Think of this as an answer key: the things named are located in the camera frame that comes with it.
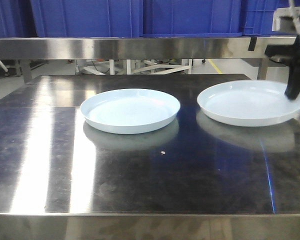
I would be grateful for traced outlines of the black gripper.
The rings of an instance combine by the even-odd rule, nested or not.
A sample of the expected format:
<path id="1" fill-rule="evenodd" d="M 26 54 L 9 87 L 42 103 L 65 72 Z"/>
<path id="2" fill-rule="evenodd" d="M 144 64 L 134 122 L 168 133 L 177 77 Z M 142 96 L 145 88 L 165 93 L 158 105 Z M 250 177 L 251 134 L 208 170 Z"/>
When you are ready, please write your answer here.
<path id="1" fill-rule="evenodd" d="M 282 63 L 289 68 L 284 94 L 289 100 L 295 100 L 300 93 L 300 37 L 297 36 L 292 45 L 268 45 L 265 55 L 269 58 L 283 57 Z"/>

